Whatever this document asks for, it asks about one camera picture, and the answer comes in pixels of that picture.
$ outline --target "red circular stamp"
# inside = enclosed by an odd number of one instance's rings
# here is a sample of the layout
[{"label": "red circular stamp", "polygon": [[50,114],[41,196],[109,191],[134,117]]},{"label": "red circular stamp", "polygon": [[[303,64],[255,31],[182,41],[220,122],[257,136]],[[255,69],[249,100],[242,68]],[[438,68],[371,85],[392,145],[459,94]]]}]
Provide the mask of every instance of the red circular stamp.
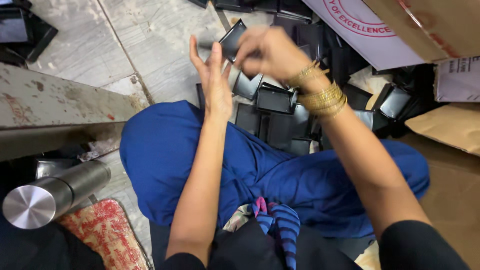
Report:
[{"label": "red circular stamp", "polygon": [[354,33],[367,37],[396,36],[390,27],[382,22],[362,0],[323,1],[330,15],[339,24]]}]

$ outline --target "blue clothing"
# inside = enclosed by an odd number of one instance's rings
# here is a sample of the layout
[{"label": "blue clothing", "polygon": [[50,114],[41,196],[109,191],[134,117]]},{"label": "blue clothing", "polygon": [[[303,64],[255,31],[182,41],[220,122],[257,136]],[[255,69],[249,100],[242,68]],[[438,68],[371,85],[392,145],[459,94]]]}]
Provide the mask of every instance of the blue clothing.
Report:
[{"label": "blue clothing", "polygon": [[[123,128],[121,161],[140,211],[158,225],[172,222],[192,167],[203,118],[203,112],[187,101],[159,103],[133,116]],[[425,158],[403,143],[382,143],[420,198],[429,185]],[[238,206],[257,197],[290,206],[302,224],[320,230],[324,237],[373,233],[335,151],[295,157],[228,123],[218,227],[227,223]]]}]

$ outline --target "striped cloth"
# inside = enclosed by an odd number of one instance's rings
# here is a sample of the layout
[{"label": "striped cloth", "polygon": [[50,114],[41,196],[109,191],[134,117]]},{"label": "striped cloth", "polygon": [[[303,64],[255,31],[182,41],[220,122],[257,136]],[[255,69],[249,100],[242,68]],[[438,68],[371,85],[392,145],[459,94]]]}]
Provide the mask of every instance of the striped cloth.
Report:
[{"label": "striped cloth", "polygon": [[273,231],[274,237],[283,247],[285,261],[289,270],[296,270],[297,237],[300,232],[300,220],[297,213],[284,204],[269,203],[268,208],[263,197],[251,204],[260,228],[267,234]]}]

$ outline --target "bangle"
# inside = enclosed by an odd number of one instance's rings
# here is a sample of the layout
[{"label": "bangle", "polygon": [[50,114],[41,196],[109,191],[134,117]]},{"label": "bangle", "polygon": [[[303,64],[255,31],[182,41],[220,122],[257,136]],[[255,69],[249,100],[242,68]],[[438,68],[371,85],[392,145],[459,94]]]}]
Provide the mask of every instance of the bangle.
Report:
[{"label": "bangle", "polygon": [[302,69],[297,75],[287,80],[290,87],[300,87],[302,83],[309,81],[313,78],[323,76],[330,71],[330,69],[321,70],[317,60],[313,61],[310,65]]},{"label": "bangle", "polygon": [[347,103],[347,96],[333,82],[328,88],[322,89],[320,92],[300,95],[298,101],[314,115],[335,117]]}]

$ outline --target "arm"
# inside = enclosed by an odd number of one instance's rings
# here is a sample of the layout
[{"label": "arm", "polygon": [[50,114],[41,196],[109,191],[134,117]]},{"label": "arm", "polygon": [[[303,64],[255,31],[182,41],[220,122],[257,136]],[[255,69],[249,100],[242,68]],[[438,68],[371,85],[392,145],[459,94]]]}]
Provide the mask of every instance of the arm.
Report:
[{"label": "arm", "polygon": [[[240,37],[239,46],[235,65],[246,73],[286,80],[310,64],[280,28],[250,27]],[[255,49],[262,52],[262,59],[247,57]],[[320,76],[301,86],[308,93],[319,93],[329,85],[328,78]],[[377,238],[397,221],[430,224],[395,162],[348,105],[335,117],[323,117],[322,127],[355,185]]]},{"label": "arm", "polygon": [[205,119],[192,170],[175,209],[166,255],[190,253],[205,266],[215,233],[225,133],[232,112],[227,83],[230,67],[221,74],[221,54],[220,44],[215,43],[206,65],[198,57],[196,40],[191,37],[190,58],[202,80]]}]

